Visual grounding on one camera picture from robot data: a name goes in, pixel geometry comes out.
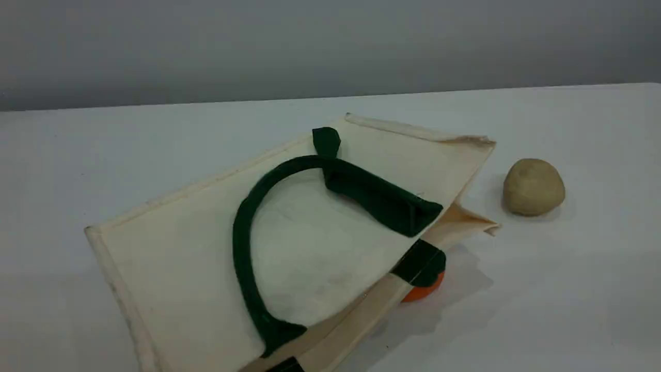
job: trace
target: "round brown object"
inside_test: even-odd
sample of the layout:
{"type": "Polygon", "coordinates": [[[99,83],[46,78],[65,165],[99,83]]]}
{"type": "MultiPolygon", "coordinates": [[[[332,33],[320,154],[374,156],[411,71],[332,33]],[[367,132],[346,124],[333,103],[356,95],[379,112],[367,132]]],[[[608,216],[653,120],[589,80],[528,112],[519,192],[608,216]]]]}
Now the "round brown object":
{"type": "Polygon", "coordinates": [[[540,159],[521,159],[505,178],[503,201],[512,213],[539,216],[564,200],[564,183],[553,165],[540,159]]]}

